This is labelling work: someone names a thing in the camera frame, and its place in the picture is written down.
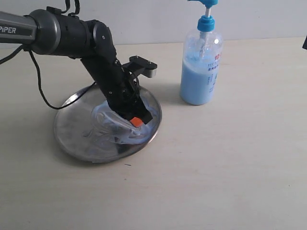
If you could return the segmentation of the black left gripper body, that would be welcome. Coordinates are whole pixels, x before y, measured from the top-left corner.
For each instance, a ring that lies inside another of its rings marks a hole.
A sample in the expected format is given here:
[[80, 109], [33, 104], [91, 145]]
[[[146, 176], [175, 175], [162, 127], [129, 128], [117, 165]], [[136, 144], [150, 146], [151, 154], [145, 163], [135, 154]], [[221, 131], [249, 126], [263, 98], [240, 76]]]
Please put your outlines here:
[[119, 82], [110, 90], [112, 93], [107, 97], [109, 107], [126, 120], [132, 120], [135, 117], [148, 120], [149, 111], [140, 96], [141, 88], [137, 78], [143, 74], [145, 68], [123, 67], [119, 70]]

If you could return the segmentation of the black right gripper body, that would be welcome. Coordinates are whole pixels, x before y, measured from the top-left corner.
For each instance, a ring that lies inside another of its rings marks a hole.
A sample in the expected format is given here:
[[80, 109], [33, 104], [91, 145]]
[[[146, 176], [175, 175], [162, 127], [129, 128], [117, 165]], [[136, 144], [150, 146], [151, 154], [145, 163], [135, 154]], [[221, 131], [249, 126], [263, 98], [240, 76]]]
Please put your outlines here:
[[307, 37], [305, 38], [305, 41], [304, 41], [304, 43], [303, 43], [303, 45], [302, 45], [302, 48], [303, 48], [304, 50], [307, 50]]

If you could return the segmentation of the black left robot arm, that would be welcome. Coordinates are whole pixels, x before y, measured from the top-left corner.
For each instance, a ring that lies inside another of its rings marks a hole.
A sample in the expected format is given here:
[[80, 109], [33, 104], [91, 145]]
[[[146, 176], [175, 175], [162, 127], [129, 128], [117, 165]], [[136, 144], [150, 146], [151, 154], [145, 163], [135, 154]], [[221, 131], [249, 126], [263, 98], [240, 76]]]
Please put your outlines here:
[[112, 111], [135, 127], [152, 120], [140, 96], [138, 76], [151, 77], [157, 65], [136, 56], [121, 64], [104, 23], [63, 15], [51, 7], [25, 16], [1, 12], [0, 41], [20, 44], [39, 55], [79, 59]]

